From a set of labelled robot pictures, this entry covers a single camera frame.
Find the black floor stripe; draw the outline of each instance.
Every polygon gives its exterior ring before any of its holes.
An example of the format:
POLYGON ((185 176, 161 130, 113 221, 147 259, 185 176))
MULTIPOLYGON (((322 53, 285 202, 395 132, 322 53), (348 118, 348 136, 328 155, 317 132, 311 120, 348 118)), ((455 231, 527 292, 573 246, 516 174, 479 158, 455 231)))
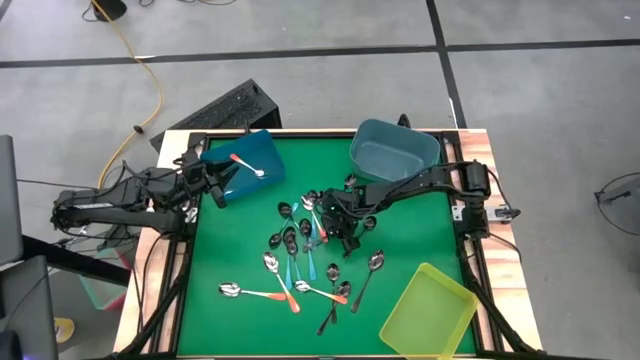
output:
POLYGON ((640 39, 619 40, 582 40, 582 41, 545 41, 529 43, 505 43, 505 44, 468 44, 449 45, 449 52, 479 52, 479 51, 504 51, 504 50, 544 50, 544 49, 580 49, 615 46, 640 46, 640 39))
MULTIPOLYGON (((297 50, 247 51, 211 54, 159 55, 142 59, 145 63, 179 63, 196 61, 222 60, 257 60, 303 58, 316 56, 353 56, 380 54, 416 54, 435 52, 433 45, 402 45, 402 46, 368 46, 344 48, 318 48, 297 50)), ((94 58, 94 59, 64 59, 64 60, 18 60, 0 61, 0 68, 27 67, 60 67, 60 66, 92 66, 92 65, 120 65, 134 63, 128 57, 94 58)))
POLYGON ((442 72, 444 74, 444 82, 447 86, 449 99, 451 99, 451 105, 453 106, 454 120, 458 128, 464 129, 467 127, 467 121, 464 118, 464 112, 462 111, 462 102, 460 101, 458 86, 456 85, 453 68, 451 67, 451 61, 449 60, 449 54, 447 53, 444 33, 442 31, 442 25, 440 24, 440 17, 438 16, 438 9, 436 8, 435 0, 426 1, 427 9, 429 10, 429 17, 431 18, 431 26, 433 27, 433 34, 436 38, 436 47, 438 48, 438 55, 440 56, 440 65, 442 66, 442 72))
POLYGON ((0 4, 0 21, 2 21, 2 17, 6 14, 7 9, 9 9, 9 5, 11 5, 11 0, 4 0, 2 4, 0 4))

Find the yellow plastic tray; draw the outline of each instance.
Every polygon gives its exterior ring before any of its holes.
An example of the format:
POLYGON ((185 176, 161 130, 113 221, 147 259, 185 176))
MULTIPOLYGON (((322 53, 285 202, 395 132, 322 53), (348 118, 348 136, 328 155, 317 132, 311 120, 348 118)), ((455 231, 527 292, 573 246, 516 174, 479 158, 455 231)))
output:
POLYGON ((380 339, 405 357, 450 359, 477 306, 471 291, 431 264, 420 264, 380 339))

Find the concrete floor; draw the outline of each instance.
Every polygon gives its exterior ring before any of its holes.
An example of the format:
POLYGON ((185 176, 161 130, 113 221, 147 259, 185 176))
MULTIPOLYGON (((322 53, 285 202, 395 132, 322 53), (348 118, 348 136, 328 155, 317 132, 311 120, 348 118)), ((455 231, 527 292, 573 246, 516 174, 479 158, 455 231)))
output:
MULTIPOLYGON (((422 0, 238 0, 225 7, 164 0, 148 8, 126 2, 129 12, 117 23, 138 55, 435 44, 422 0)), ((640 38, 635 1, 436 5, 447 44, 640 38)), ((86 6, 12 1, 0 20, 0 61, 126 56, 108 25, 80 19, 86 6)), ((639 239, 606 224, 593 199, 608 180, 637 170, 639 51, 449 55, 467 125, 489 130, 505 191, 523 211, 514 229, 543 345, 553 354, 631 359, 640 351, 639 239)), ((455 126, 436 53, 151 66, 166 102, 149 136, 248 78, 279 104, 289 128, 354 127, 402 112, 416 127, 455 126)), ((95 184, 156 101, 137 65, 2 68, 0 84, 0 133, 14 137, 19 177, 82 185, 95 184)), ((144 139, 126 153, 135 168, 152 166, 156 156, 144 139)), ((25 233, 61 237, 48 222, 58 190, 20 185, 25 233)), ((76 288, 67 275, 53 276, 54 295, 76 288)), ((86 296, 76 298, 78 306, 54 304, 57 315, 83 324, 62 358, 105 355, 118 314, 89 311, 86 296)))

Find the yellow cable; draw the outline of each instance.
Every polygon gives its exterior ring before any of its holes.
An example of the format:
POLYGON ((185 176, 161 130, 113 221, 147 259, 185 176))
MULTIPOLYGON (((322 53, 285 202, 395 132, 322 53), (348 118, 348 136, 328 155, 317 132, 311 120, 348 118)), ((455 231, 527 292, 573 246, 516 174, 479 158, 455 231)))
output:
MULTIPOLYGON (((160 86, 160 82, 158 81, 158 78, 153 73, 153 71, 151 71, 151 68, 149 68, 149 66, 147 64, 145 64, 144 62, 142 62, 140 59, 138 59, 135 56, 135 54, 133 53, 133 50, 131 49, 131 46, 129 45, 129 42, 127 42, 127 39, 125 39, 124 35, 122 35, 122 33, 120 32, 120 29, 118 29, 116 24, 113 22, 113 20, 111 20, 111 18, 109 17, 109 15, 107 15, 107 13, 104 11, 104 9, 102 9, 102 7, 100 7, 100 5, 98 5, 98 3, 95 0, 91 0, 91 3, 93 4, 93 6, 96 7, 96 9, 98 9, 98 11, 100 11, 102 16, 104 16, 105 19, 107 19, 107 21, 109 21, 109 25, 111 25, 113 30, 115 30, 115 32, 118 34, 118 36, 120 36, 120 39, 122 39, 122 42, 124 43, 124 46, 127 47, 127 51, 129 52, 129 57, 131 57, 131 59, 133 59, 133 61, 137 62, 138 64, 140 64, 142 66, 144 66, 145 70, 147 70, 149 75, 151 75, 151 77, 153 78, 153 83, 155 84, 156 89, 158 89, 158 105, 156 106, 155 110, 153 110, 153 113, 151 113, 151 115, 149 115, 149 117, 145 121, 143 121, 142 124, 139 125, 141 128, 144 128, 145 125, 147 125, 151 120, 153 120, 156 116, 158 116, 158 113, 160 112, 160 108, 162 107, 163 95, 162 95, 162 87, 160 86)), ((129 141, 131 141, 131 139, 136 134, 137 133, 135 131, 133 131, 131 134, 129 134, 129 136, 127 136, 127 138, 124 140, 124 142, 120 145, 118 150, 116 150, 116 152, 113 154, 113 156, 111 156, 111 159, 109 159, 109 161, 107 162, 107 165, 104 167, 104 169, 102 170, 102 173, 100 174, 100 179, 98 180, 98 188, 99 189, 102 189, 102 187, 104 186, 104 178, 107 175, 107 171, 109 171, 109 168, 111 167, 111 165, 113 165, 113 162, 116 161, 116 159, 118 158, 118 156, 120 156, 120 154, 122 154, 122 150, 125 148, 125 146, 127 146, 129 141)))

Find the green mat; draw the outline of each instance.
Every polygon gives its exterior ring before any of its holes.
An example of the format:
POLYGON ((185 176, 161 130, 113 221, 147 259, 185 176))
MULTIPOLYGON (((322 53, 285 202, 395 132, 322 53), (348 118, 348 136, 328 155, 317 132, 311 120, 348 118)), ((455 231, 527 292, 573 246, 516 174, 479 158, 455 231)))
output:
MULTIPOLYGON (((228 140, 214 140, 219 146, 228 140)), ((380 328, 407 286, 418 265, 428 262, 462 282, 455 256, 455 239, 444 194, 428 194, 394 204, 378 214, 375 231, 362 239, 362 248, 347 260, 339 241, 330 241, 313 252, 318 279, 310 282, 331 291, 326 268, 331 262, 341 270, 339 281, 349 280, 355 300, 368 274, 367 258, 376 249, 385 252, 384 267, 373 274, 360 310, 338 306, 338 324, 329 324, 324 335, 316 331, 331 307, 330 300, 314 293, 292 294, 301 307, 293 314, 287 302, 241 295, 225 298, 221 282, 237 282, 253 291, 281 292, 276 277, 267 272, 262 254, 267 241, 283 223, 277 211, 280 201, 293 203, 310 189, 342 188, 351 172, 351 139, 274 139, 287 169, 285 182, 234 200, 218 209, 204 196, 199 213, 191 275, 187 290, 178 355, 384 355, 395 354, 378 337, 380 328)), ((310 219, 302 207, 295 218, 310 219)), ((298 245, 304 239, 298 234, 298 245)), ((285 277, 284 246, 274 253, 285 277)), ((306 254, 297 256, 302 278, 309 280, 306 254)), ((295 270, 292 264, 295 281, 295 270)), ((474 353, 467 329, 457 350, 474 353)))

